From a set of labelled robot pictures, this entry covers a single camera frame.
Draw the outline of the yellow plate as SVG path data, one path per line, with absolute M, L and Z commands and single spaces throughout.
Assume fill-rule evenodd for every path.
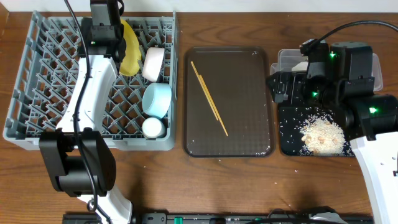
M 124 40 L 126 42 L 125 57 L 120 66 L 120 74 L 131 77 L 140 70 L 139 61 L 141 60 L 141 51 L 139 49 L 139 41 L 132 27 L 121 19 L 121 24 L 124 26 Z

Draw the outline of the white napkin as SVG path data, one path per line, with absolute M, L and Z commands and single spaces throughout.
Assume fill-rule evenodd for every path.
M 292 67 L 292 72 L 305 72 L 308 68 L 308 62 L 300 62 L 296 66 Z

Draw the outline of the white bowl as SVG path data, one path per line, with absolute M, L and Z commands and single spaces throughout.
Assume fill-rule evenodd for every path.
M 164 61 L 164 48 L 150 47 L 147 50 L 142 76 L 150 82 L 157 82 Z

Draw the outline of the light blue bowl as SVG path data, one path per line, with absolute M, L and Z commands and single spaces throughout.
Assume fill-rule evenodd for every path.
M 146 115 L 162 119 L 171 104 L 172 89 L 166 83 L 151 83 L 142 97 L 142 109 Z

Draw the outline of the wooden chopstick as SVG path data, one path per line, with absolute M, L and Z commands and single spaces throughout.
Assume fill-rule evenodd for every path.
M 207 94 L 208 97 L 209 97 L 210 103 L 211 103 L 211 105 L 212 105 L 212 107 L 213 107 L 213 109 L 214 109 L 214 111 L 215 111 L 215 115 L 216 115 L 216 117 L 217 117 L 217 120 L 220 122 L 220 125 L 222 126 L 225 135 L 226 135 L 226 136 L 229 136 L 229 134 L 228 134 L 228 132 L 227 132 L 225 126 L 224 126 L 224 122 L 223 122 L 223 120 L 221 119 L 221 116 L 220 116 L 220 114 L 219 114 L 219 112 L 218 112 L 218 109 L 217 109 L 217 107 L 216 107 L 216 105 L 215 105 L 215 102 L 213 101 L 213 99 L 212 99 L 212 97 L 211 97 L 211 95 L 210 95 L 210 92 L 209 92 L 209 90 L 208 90 L 208 88 L 207 88 L 207 86 L 206 86 L 206 83 L 205 83 L 203 77 L 202 77 L 201 75 L 199 75 L 199 77 L 200 77 L 200 80 L 201 80 L 201 82 L 202 82 L 202 84 L 203 84 L 203 86 L 204 86 L 204 88 L 205 88 L 206 94 Z
M 215 116 L 215 118 L 216 118 L 216 120 L 217 120 L 217 117 L 216 117 L 216 115 L 215 115 L 215 111 L 214 111 L 214 109 L 213 109 L 213 107 L 212 107 L 212 105 L 211 105 L 211 103 L 210 103 L 209 97 L 208 97 L 208 95 L 206 94 L 205 88 L 204 88 L 204 86 L 203 86 L 203 84 L 202 84 L 202 82 L 201 82 L 201 80 L 200 80 L 200 77 L 199 77 L 199 73 L 198 73 L 198 71 L 197 71 L 197 68 L 196 68 L 195 64 L 193 63 L 193 61 L 191 61 L 190 64 L 191 64 L 191 66 L 192 66 L 192 68 L 193 68 L 193 71 L 195 72 L 195 75 L 197 76 L 198 81 L 200 82 L 200 86 L 201 86 L 201 88 L 202 88 L 202 90 L 203 90 L 203 92 L 204 92 L 204 94 L 205 94 L 205 96 L 206 96 L 206 99 L 207 99 L 207 101 L 208 101 L 208 103 L 209 103 L 209 105 L 210 105 L 210 108 L 211 108 L 211 110 L 212 110 L 212 112 L 213 112 L 213 114 L 214 114 L 214 116 Z

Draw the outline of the small white cup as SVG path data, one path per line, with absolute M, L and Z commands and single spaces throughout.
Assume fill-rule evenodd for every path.
M 166 134 L 164 124 L 157 118 L 147 118 L 142 124 L 142 132 L 148 139 L 162 138 Z

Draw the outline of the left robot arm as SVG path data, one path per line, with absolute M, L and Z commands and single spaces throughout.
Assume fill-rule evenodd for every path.
M 78 80 L 55 131 L 39 149 L 53 188 L 86 203 L 87 213 L 64 223 L 135 223 L 133 204 L 116 181 L 116 161 L 101 133 L 109 92 L 126 55 L 122 0 L 91 1 L 91 17 L 76 21 Z

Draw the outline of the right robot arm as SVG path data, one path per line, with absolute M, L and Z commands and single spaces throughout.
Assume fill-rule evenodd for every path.
M 313 39 L 300 52 L 304 71 L 267 78 L 273 101 L 330 111 L 362 170 L 374 222 L 397 223 L 397 98 L 375 94 L 371 46 Z

